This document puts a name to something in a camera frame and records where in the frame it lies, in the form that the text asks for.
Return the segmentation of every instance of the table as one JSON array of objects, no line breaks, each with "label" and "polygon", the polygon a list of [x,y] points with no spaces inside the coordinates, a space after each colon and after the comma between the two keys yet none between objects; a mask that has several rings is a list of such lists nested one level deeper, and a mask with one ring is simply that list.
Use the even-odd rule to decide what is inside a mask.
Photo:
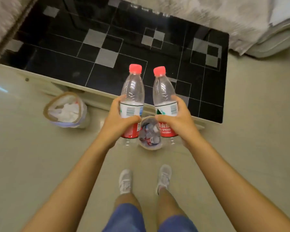
[{"label": "table", "polygon": [[227,33],[123,0],[39,0],[0,59],[27,73],[117,96],[140,64],[145,103],[165,66],[191,115],[222,123]]}]

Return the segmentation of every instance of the white sneaker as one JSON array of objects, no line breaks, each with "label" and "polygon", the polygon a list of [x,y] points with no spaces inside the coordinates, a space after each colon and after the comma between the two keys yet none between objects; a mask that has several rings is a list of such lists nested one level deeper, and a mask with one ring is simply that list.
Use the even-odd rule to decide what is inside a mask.
[{"label": "white sneaker", "polygon": [[120,194],[130,193],[132,189],[132,171],[125,169],[119,175],[119,191]]},{"label": "white sneaker", "polygon": [[167,165],[167,164],[162,165],[159,171],[159,175],[158,175],[156,195],[159,195],[160,186],[163,186],[166,189],[168,188],[168,185],[170,184],[171,176],[172,176],[172,168],[170,167],[170,165]]}]

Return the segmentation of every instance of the bottle label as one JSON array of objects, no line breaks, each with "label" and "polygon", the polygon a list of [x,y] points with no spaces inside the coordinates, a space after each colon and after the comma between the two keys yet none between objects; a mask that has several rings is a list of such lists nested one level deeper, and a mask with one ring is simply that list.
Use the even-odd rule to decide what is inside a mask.
[{"label": "bottle label", "polygon": [[[142,116],[143,104],[134,103],[136,105],[131,105],[127,103],[120,103],[120,116],[122,118],[128,118],[130,116],[138,115]],[[135,123],[131,125],[122,135],[123,138],[137,138],[139,136],[141,129],[141,123]]]},{"label": "bottle label", "polygon": [[[165,105],[157,105],[155,106],[157,115],[167,115],[167,116],[177,116],[178,106],[177,102],[172,102]],[[159,122],[160,134],[164,138],[171,138],[177,136],[175,131],[171,129],[171,127],[164,122]]]}]

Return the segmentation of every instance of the barcode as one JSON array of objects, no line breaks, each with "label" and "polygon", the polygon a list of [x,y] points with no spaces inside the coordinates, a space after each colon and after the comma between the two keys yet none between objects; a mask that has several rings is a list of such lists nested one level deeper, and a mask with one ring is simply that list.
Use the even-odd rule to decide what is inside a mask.
[{"label": "barcode", "polygon": [[177,104],[174,103],[173,105],[171,105],[171,115],[177,114]]},{"label": "barcode", "polygon": [[127,107],[127,116],[134,116],[135,107]]}]

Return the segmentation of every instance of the finger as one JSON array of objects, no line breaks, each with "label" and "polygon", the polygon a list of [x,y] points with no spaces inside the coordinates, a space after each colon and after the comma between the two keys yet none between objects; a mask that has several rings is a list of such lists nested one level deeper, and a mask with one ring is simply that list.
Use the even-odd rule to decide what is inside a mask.
[{"label": "finger", "polygon": [[156,115],[155,118],[157,121],[171,124],[175,117],[167,115]]},{"label": "finger", "polygon": [[172,95],[171,98],[177,101],[178,110],[187,108],[186,103],[180,97],[177,97],[176,95]]},{"label": "finger", "polygon": [[132,124],[139,123],[139,122],[141,122],[141,120],[142,120],[141,117],[137,116],[137,115],[130,116],[128,118],[123,118],[122,119],[122,121],[124,122],[125,126],[127,126],[127,127],[129,127]]},{"label": "finger", "polygon": [[113,102],[112,102],[112,104],[111,104],[111,109],[110,109],[110,112],[118,112],[118,106],[119,106],[119,104],[120,104],[120,101],[122,100],[122,99],[124,99],[126,97],[126,95],[125,94],[123,94],[123,95],[120,95],[120,96],[118,96],[117,98],[115,98],[114,100],[113,100]]}]

